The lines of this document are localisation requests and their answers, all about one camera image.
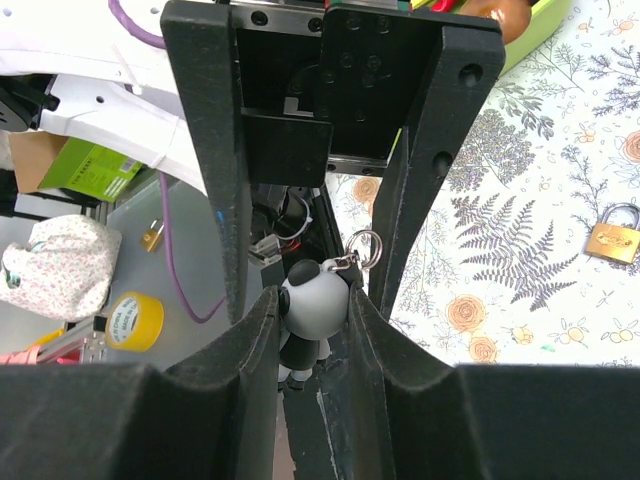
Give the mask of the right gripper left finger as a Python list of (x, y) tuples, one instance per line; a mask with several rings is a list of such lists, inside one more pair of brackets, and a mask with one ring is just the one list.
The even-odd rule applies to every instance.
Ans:
[(268, 479), (277, 415), (278, 293), (166, 371), (5, 366), (5, 479)]

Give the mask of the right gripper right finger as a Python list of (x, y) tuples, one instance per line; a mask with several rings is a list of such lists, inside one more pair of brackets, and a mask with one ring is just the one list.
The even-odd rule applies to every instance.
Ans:
[(298, 479), (635, 479), (639, 372), (449, 366), (353, 289), (350, 318), (287, 395)]

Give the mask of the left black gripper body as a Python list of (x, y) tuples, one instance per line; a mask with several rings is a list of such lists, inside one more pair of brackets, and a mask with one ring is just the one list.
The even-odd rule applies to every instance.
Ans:
[(383, 175), (444, 16), (405, 1), (236, 1), (249, 177)]

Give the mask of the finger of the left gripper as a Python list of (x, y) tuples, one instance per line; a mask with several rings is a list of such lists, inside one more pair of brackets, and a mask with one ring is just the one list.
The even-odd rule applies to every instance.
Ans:
[(497, 22), (444, 25), (432, 43), (400, 139), (374, 202), (384, 247), (369, 297), (389, 318), (412, 246), (505, 62)]
[(245, 308), (252, 204), (232, 9), (170, 1), (160, 25), (218, 224), (227, 312), (236, 323)]

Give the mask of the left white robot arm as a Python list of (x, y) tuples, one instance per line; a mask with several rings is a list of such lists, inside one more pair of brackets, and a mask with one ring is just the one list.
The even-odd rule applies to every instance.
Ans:
[(233, 320), (252, 185), (378, 176), (369, 296), (389, 316), (504, 62), (496, 21), (406, 1), (5, 1), (1, 126), (86, 140), (205, 194)]

